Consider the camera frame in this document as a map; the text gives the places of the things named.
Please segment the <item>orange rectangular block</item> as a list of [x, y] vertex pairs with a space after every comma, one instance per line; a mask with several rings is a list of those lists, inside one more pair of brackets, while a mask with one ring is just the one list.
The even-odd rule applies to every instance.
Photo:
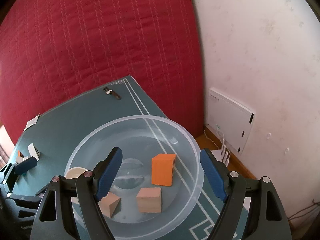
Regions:
[[152, 185], [172, 186], [175, 154], [160, 153], [151, 159]]

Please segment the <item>white wedge block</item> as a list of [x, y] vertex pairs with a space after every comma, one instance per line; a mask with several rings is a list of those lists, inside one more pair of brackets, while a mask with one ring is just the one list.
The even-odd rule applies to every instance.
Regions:
[[33, 143], [31, 143], [31, 144], [28, 146], [28, 151], [29, 151], [31, 157], [34, 157], [37, 161], [39, 161], [39, 159], [40, 159], [40, 152], [39, 152], [38, 149], [34, 146]]

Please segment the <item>grey striped wedge block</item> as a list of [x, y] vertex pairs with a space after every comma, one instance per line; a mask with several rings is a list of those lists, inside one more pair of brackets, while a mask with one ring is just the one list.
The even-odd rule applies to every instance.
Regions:
[[17, 156], [16, 157], [16, 163], [21, 163], [25, 160], [27, 160], [29, 157], [20, 157], [20, 156]]

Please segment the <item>orange striped wedge block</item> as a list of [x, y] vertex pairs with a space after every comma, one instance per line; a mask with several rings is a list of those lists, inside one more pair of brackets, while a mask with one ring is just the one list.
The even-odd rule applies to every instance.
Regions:
[[24, 157], [24, 155], [23, 155], [20, 151], [17, 151], [17, 156], [18, 156], [18, 157], [21, 157], [21, 158]]

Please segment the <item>tan wedge block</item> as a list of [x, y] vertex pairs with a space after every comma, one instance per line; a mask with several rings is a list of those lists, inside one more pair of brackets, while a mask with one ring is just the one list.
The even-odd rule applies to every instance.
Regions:
[[121, 198], [116, 194], [109, 192], [106, 197], [103, 197], [99, 202], [99, 207], [104, 216], [111, 218], [116, 210]]

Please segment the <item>green table mat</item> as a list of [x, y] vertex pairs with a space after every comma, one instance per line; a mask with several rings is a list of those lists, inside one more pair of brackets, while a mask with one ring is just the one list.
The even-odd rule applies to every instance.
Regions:
[[[41, 115], [15, 149], [40, 152], [35, 168], [19, 177], [14, 194], [33, 196], [70, 168], [92, 170], [112, 148], [123, 162], [111, 187], [120, 202], [107, 224], [116, 239], [206, 239], [223, 203], [214, 196], [199, 161], [200, 148], [182, 126], [169, 120], [130, 76], [85, 92]], [[176, 155], [174, 181], [162, 187], [161, 213], [140, 213], [136, 196], [151, 186], [151, 159]]]

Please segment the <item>white wifi router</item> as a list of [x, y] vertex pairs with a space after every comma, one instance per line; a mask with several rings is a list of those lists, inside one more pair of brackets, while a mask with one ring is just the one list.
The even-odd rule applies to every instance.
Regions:
[[218, 150], [212, 150], [211, 153], [217, 161], [222, 162], [226, 167], [229, 165], [231, 153], [226, 148], [225, 139], [222, 140], [221, 148]]

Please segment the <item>white paper label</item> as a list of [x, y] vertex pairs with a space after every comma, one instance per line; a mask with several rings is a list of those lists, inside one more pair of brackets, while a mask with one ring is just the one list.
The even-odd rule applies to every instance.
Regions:
[[37, 116], [35, 116], [31, 120], [27, 121], [27, 124], [26, 124], [26, 126], [24, 128], [24, 131], [26, 131], [29, 127], [35, 125], [37, 123], [39, 117], [40, 117], [40, 114], [38, 114]]

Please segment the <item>tan cube block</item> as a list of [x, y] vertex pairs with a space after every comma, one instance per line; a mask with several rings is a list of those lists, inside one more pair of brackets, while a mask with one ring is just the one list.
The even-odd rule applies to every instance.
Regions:
[[136, 196], [140, 213], [162, 212], [162, 189], [160, 187], [143, 187]]

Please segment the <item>clear plastic bowl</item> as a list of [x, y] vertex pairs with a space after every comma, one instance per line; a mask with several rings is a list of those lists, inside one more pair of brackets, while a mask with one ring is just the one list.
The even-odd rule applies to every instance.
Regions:
[[[111, 192], [121, 198], [106, 222], [116, 239], [170, 239], [195, 207], [204, 181], [200, 148], [179, 124], [154, 115], [133, 115], [108, 122], [89, 133], [76, 146], [66, 169], [92, 170], [112, 148], [123, 153]], [[140, 213], [136, 196], [151, 187], [151, 159], [175, 154], [172, 186], [162, 187], [162, 212]]]

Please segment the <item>black glasses on table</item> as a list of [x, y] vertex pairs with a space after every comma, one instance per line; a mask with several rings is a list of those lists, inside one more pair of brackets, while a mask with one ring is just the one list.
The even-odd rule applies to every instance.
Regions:
[[115, 92], [113, 89], [109, 89], [108, 87], [103, 88], [105, 94], [114, 96], [117, 100], [121, 100], [121, 96]]

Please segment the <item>red quilted sofa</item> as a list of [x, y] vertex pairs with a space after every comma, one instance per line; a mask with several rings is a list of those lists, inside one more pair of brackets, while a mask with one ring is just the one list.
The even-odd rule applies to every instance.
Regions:
[[13, 142], [34, 116], [127, 75], [201, 134], [192, 0], [16, 0], [1, 23], [1, 122]]

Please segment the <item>white wall box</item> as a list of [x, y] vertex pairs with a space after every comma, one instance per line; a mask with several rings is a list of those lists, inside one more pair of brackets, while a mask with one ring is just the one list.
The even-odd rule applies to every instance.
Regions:
[[252, 129], [255, 113], [232, 98], [210, 88], [207, 125], [233, 149], [242, 153]]

